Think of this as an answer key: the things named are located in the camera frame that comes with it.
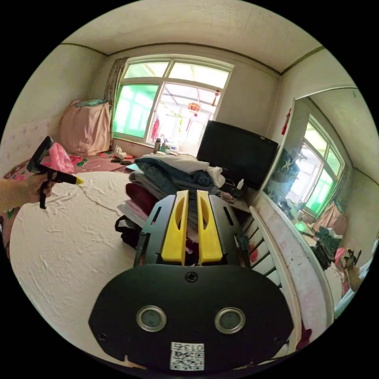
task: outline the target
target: television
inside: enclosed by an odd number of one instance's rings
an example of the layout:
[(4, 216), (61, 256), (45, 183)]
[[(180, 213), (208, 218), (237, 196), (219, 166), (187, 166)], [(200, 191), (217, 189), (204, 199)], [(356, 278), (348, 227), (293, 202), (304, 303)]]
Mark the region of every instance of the television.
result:
[(217, 121), (208, 121), (197, 159), (221, 167), (223, 176), (260, 189), (274, 160), (278, 144), (256, 133)]

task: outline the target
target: screw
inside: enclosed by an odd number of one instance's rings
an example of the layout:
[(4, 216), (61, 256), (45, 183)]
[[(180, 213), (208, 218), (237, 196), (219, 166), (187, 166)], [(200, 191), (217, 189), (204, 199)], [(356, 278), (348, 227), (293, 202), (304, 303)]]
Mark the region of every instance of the screw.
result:
[(195, 283), (197, 281), (197, 278), (198, 276), (196, 272), (191, 271), (186, 273), (186, 281), (188, 283)]
[(107, 337), (107, 336), (106, 336), (104, 333), (101, 333), (101, 334), (98, 335), (98, 340), (104, 342), (105, 339), (106, 339), (106, 337)]

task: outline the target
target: thermos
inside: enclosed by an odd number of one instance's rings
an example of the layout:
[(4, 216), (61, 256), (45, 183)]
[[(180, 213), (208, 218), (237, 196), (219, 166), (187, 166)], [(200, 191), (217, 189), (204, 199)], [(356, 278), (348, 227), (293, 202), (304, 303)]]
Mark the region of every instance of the thermos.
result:
[(161, 149), (161, 139), (157, 138), (156, 141), (155, 141), (153, 154), (156, 154), (157, 151), (160, 151), (160, 149)]

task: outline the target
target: ceiling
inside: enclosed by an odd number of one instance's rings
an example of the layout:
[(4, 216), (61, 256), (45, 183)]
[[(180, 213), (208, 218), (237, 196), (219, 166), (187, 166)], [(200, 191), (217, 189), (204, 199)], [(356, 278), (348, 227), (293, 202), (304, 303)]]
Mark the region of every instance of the ceiling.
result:
[(359, 90), (337, 89), (310, 98), (340, 135), (353, 166), (379, 183), (379, 136)]
[(320, 43), (287, 19), (241, 0), (141, 0), (66, 38), (107, 55), (155, 43), (195, 43), (254, 58), (282, 72)]

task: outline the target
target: hand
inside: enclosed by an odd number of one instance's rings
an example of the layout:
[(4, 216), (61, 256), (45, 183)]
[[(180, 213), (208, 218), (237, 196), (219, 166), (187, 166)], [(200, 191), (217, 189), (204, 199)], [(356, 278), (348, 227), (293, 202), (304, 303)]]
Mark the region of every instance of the hand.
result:
[[(47, 182), (47, 174), (35, 174), (27, 178), (26, 180), (23, 180), (21, 183), (24, 183), (24, 199), (23, 203), (38, 203), (39, 202), (39, 189), (41, 188), (41, 185), (43, 182)], [(47, 188), (43, 190), (43, 193), (46, 195), (46, 197), (51, 196), (51, 191), (53, 186), (55, 185), (54, 182), (49, 182), (47, 185)]]

